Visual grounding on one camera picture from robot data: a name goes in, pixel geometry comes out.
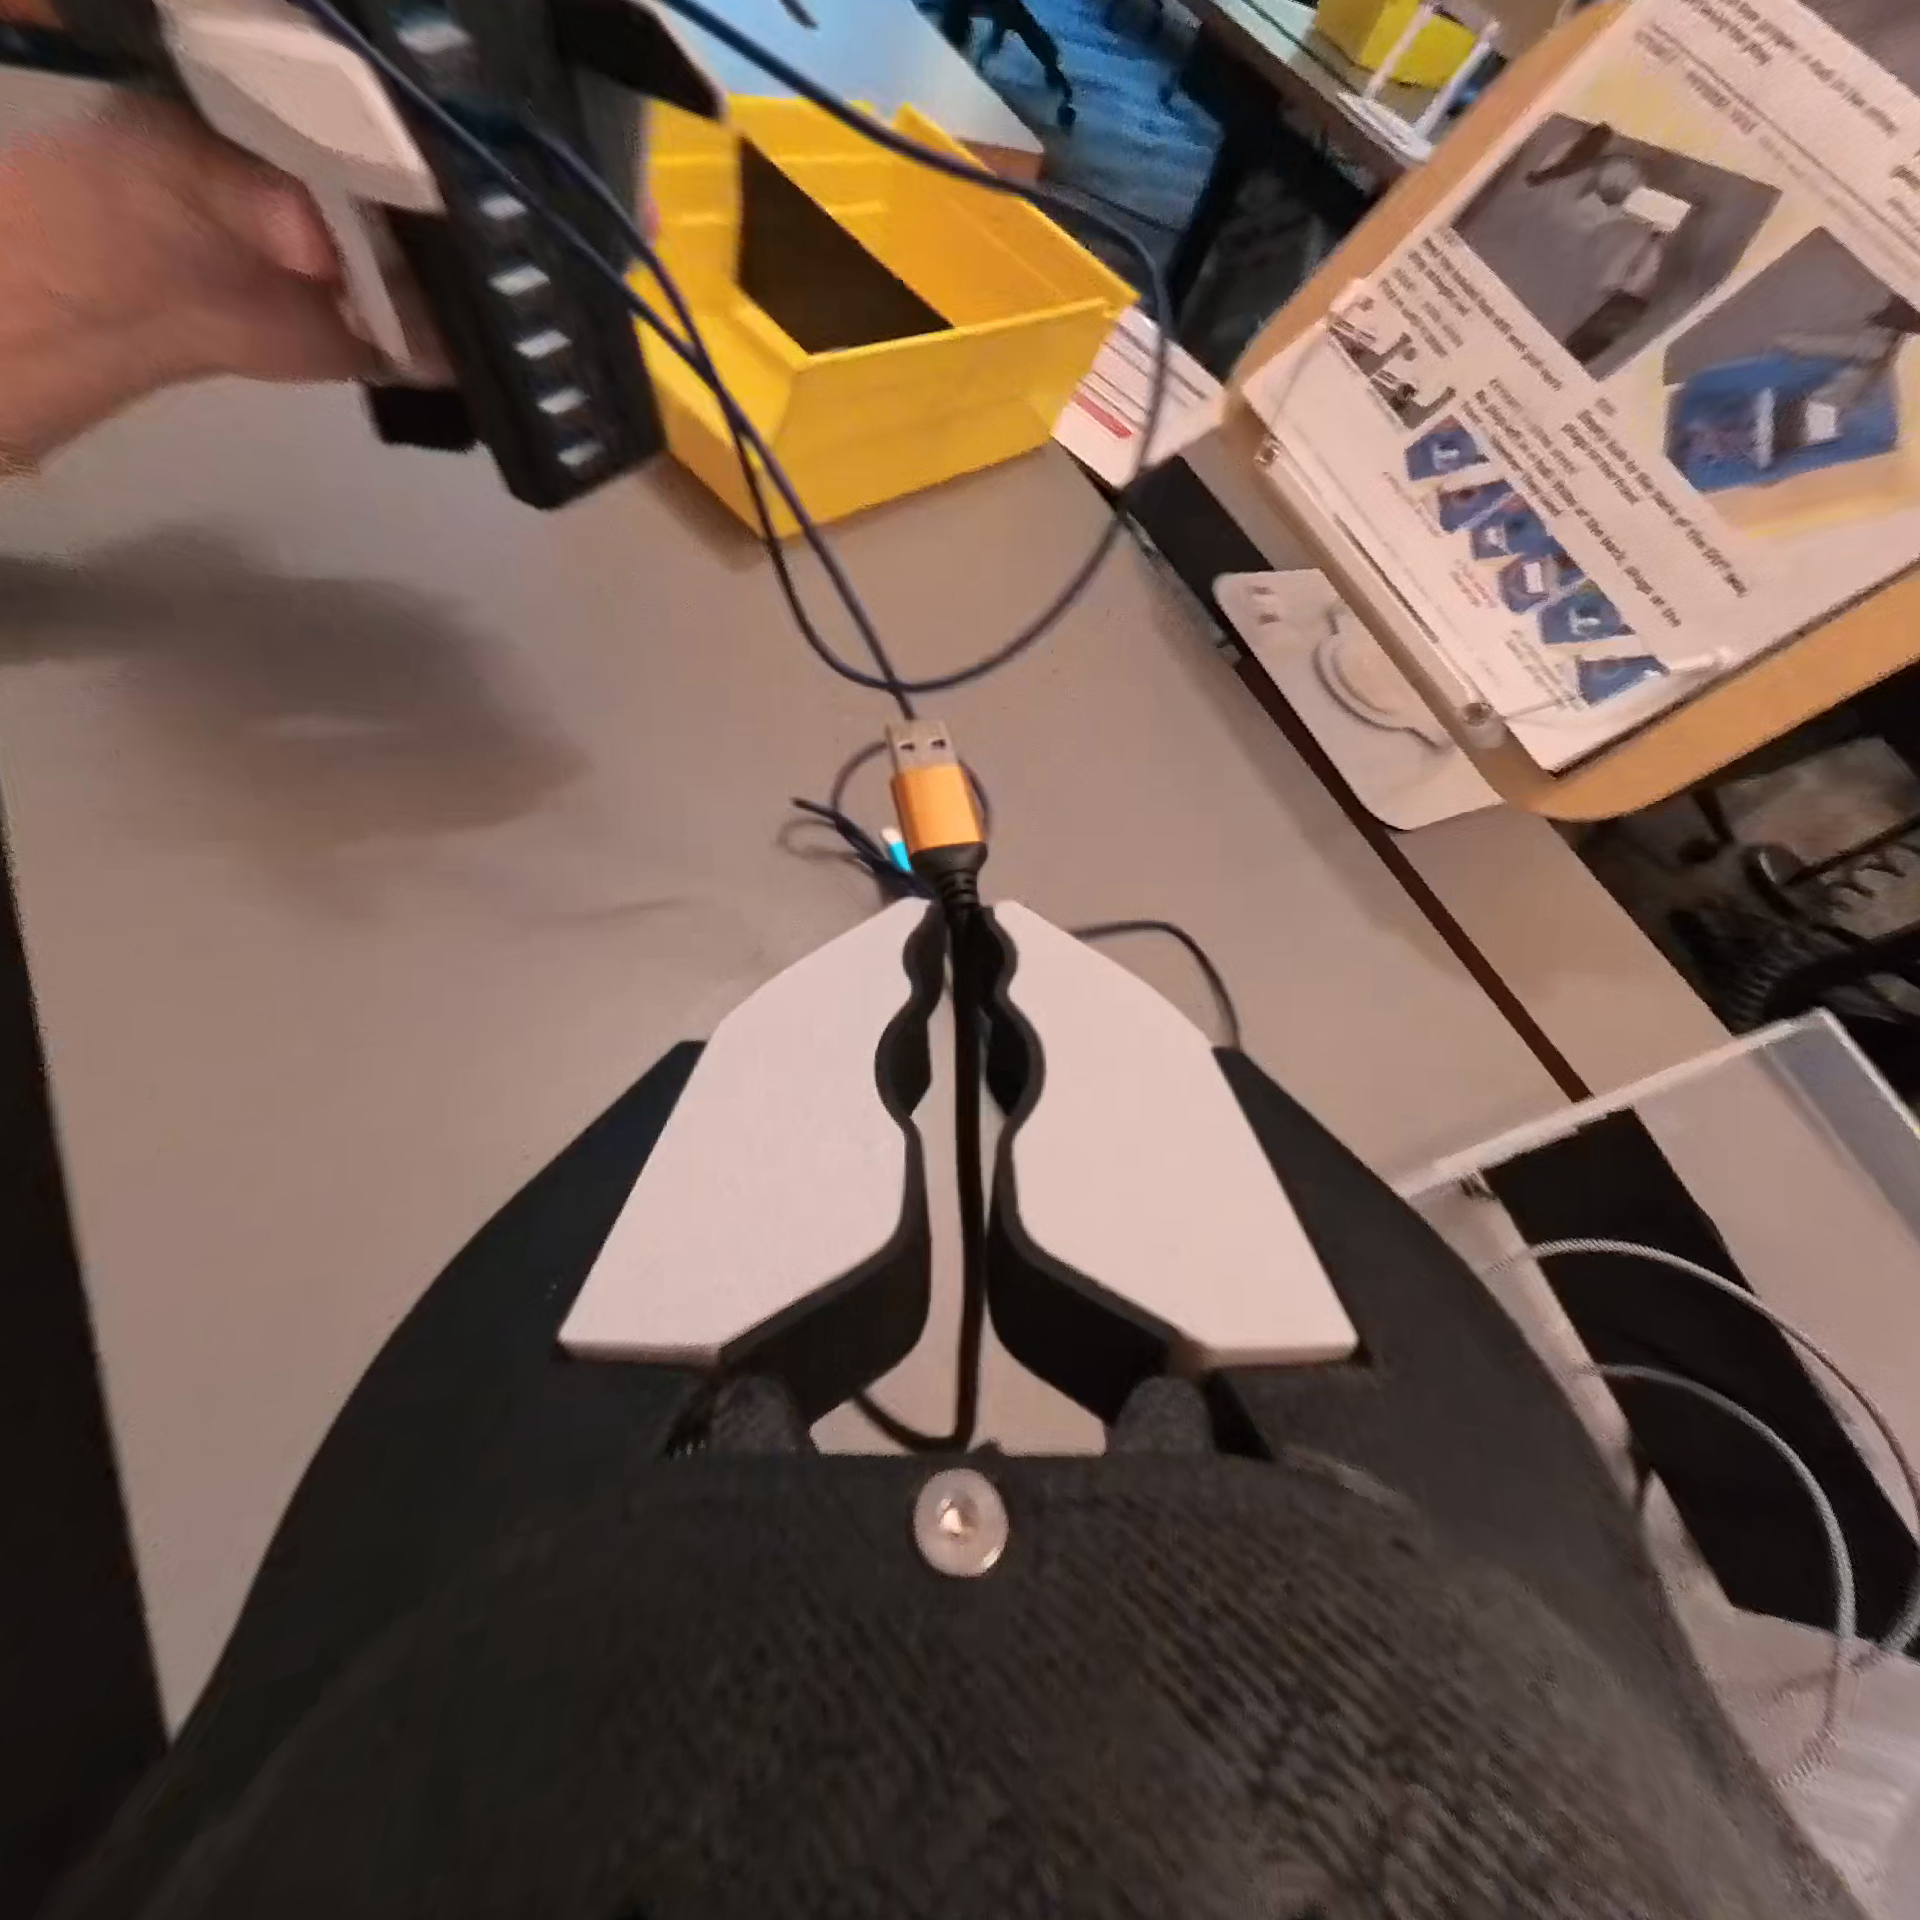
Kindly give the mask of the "black multiport usb hub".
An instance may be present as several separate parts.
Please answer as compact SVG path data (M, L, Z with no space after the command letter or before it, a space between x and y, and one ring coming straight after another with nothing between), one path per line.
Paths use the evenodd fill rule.
M546 131L613 177L638 155L638 110L562 61L549 5L349 5L373 45L490 159L398 96L438 213L398 210L404 269L447 355L450 400L374 405L378 434L482 445L517 501L551 512L648 463L665 443L608 210L534 142Z

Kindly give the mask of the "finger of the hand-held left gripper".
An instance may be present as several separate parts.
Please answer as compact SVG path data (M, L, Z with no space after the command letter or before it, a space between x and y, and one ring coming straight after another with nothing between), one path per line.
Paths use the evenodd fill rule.
M729 111L724 88L650 5L577 2L577 69L710 123Z
M343 317L377 381L450 384L425 293L393 219L445 213L413 131L373 64L282 2L158 2L190 102L230 143L300 181L340 266Z

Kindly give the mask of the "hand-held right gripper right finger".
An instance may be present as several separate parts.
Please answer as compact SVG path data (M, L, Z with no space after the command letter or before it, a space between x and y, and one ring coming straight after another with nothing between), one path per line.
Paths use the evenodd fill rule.
M1022 902L978 935L998 1343L1110 1424L1145 1381L1350 1359L1359 1334L1231 1088L1231 1046Z

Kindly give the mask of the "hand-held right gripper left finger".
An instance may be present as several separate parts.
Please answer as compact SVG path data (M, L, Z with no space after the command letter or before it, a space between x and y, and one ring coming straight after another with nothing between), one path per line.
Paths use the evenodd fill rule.
M900 901L713 1029L566 1312L569 1357L770 1378L815 1424L912 1352L943 974L941 911Z

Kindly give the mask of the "white sheet red label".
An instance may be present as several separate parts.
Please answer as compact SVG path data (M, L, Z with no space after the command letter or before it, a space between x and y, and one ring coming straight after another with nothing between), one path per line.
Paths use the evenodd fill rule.
M1112 325L1090 371L1069 395L1050 435L1105 491L1126 489L1215 431L1225 411L1222 384L1177 342L1168 347L1168 381L1157 427L1145 434L1160 333L1136 303Z

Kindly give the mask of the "clear plastic bin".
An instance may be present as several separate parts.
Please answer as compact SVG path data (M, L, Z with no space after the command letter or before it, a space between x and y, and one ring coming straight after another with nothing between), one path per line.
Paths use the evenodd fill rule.
M1488 1171L1614 1112L1642 1121L1749 1288L1629 1241L1521 1242ZM1805 1014L1442 1159L1398 1178L1398 1190L1477 1266L1570 1392L1697 1664L1802 1832L1868 1913L1914 1914L1914 1118L1830 1014ZM1666 1264L1790 1338L1906 1531L1898 1599L1876 1633L1858 1626L1853 1560L1808 1465L1703 1382L1596 1361L1544 1282L1556 1254ZM1833 1623L1749 1613L1725 1597L1668 1495L1655 1480L1638 1490L1624 1415L1609 1393L1624 1381L1690 1393L1791 1465L1828 1535Z

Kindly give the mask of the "person's left hand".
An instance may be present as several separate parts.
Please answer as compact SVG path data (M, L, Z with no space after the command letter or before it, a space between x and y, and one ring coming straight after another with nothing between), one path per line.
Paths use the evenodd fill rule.
M345 272L302 184L168 102L4 143L2 471L210 376L370 379Z

